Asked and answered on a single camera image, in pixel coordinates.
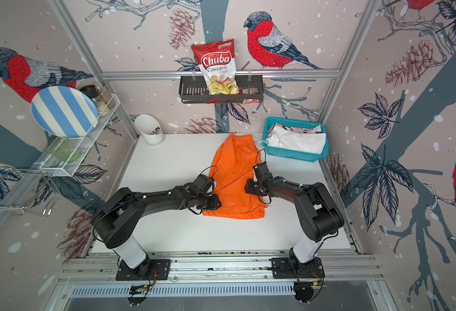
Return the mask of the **orange cloth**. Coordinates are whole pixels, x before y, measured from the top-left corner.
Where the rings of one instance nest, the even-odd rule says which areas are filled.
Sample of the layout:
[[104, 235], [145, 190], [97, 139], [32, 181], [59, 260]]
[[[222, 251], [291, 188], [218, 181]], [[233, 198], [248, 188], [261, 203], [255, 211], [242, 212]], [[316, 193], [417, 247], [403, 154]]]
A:
[[213, 177], [221, 207], [204, 211], [205, 216], [256, 220], [264, 218], [266, 205], [257, 196], [247, 194], [247, 180], [254, 178], [253, 167], [261, 162], [259, 149], [251, 135], [229, 137], [217, 150], [209, 176]]

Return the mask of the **white cloth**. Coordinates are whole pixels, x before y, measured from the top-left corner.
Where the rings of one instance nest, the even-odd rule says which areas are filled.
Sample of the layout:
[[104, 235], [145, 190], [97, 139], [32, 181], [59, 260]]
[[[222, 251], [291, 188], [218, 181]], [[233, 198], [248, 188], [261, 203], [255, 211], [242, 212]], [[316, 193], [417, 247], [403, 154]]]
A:
[[288, 132], [276, 123], [268, 132], [265, 142], [268, 146], [279, 149], [321, 154], [326, 145], [326, 134], [302, 134]]

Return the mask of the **pink shark print shorts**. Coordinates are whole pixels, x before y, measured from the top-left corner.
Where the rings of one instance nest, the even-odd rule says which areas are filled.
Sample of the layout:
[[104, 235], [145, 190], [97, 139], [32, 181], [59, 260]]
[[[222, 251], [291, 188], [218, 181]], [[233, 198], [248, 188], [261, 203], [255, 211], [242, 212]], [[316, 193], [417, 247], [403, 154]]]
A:
[[277, 124], [277, 126], [283, 128], [284, 130], [286, 130], [288, 132], [294, 132], [294, 133], [302, 133], [302, 134], [324, 133], [321, 125], [315, 126], [313, 128], [295, 128], [295, 127], [285, 126], [285, 125], [281, 125], [281, 124]]

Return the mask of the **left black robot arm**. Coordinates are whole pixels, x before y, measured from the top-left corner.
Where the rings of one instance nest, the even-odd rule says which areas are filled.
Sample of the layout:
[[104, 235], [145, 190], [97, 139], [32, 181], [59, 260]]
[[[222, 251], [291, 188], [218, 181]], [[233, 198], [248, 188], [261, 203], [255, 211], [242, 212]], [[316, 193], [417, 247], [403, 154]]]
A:
[[121, 188], [94, 215], [91, 221], [93, 231], [128, 268], [135, 270], [149, 259], [133, 236], [138, 221], [169, 210], [188, 209], [196, 215], [216, 211], [221, 207], [221, 200], [214, 194], [214, 188], [214, 179], [204, 174], [198, 175], [193, 182], [163, 191], [140, 193]]

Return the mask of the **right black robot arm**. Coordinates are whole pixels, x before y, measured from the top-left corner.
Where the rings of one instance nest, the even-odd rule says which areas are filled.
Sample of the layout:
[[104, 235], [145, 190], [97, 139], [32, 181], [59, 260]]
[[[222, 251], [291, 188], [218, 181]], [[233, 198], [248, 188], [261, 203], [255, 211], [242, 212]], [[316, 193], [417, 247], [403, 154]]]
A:
[[253, 172], [255, 177], [247, 180], [245, 185], [247, 194], [280, 198], [295, 206], [303, 234], [290, 250], [289, 261], [293, 269], [316, 264], [322, 245], [337, 237], [345, 225], [343, 215], [326, 186], [321, 182], [308, 185], [273, 176], [265, 162], [256, 164]]

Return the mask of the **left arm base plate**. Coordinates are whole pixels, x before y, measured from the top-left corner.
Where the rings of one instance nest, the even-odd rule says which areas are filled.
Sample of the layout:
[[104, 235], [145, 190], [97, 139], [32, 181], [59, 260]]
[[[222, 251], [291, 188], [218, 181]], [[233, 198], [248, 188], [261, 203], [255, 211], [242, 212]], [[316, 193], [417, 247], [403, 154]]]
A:
[[120, 259], [115, 279], [117, 281], [165, 281], [168, 279], [170, 266], [169, 259], [147, 258], [142, 264], [131, 269]]

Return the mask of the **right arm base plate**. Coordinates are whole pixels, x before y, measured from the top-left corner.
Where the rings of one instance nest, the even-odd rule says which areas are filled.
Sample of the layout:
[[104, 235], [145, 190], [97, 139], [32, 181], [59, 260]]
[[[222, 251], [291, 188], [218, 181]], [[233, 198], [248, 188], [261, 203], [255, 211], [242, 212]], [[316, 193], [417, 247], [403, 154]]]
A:
[[321, 259], [316, 257], [307, 263], [300, 263], [293, 257], [276, 257], [271, 259], [271, 267], [274, 279], [323, 279], [324, 268]]

